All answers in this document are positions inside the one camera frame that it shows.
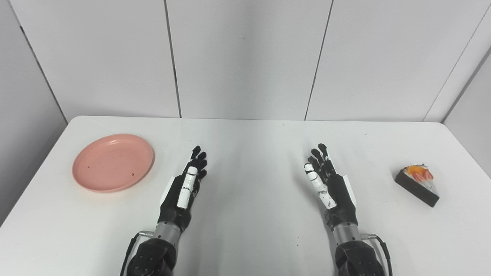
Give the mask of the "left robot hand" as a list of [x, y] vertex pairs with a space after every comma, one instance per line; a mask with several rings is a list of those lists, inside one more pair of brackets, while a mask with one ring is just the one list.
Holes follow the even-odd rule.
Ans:
[[160, 206], [158, 223], [173, 223], [182, 232], [187, 229], [191, 222], [192, 205], [201, 181], [207, 175], [206, 157], [206, 152], [196, 146], [182, 174], [171, 178], [163, 194], [165, 197]]

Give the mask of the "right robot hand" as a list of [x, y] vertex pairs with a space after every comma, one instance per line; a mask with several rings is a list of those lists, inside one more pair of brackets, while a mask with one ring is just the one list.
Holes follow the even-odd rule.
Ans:
[[338, 174], [325, 144], [311, 150], [304, 169], [319, 199], [327, 209], [327, 225], [331, 230], [339, 224], [358, 225], [356, 207], [345, 178]]

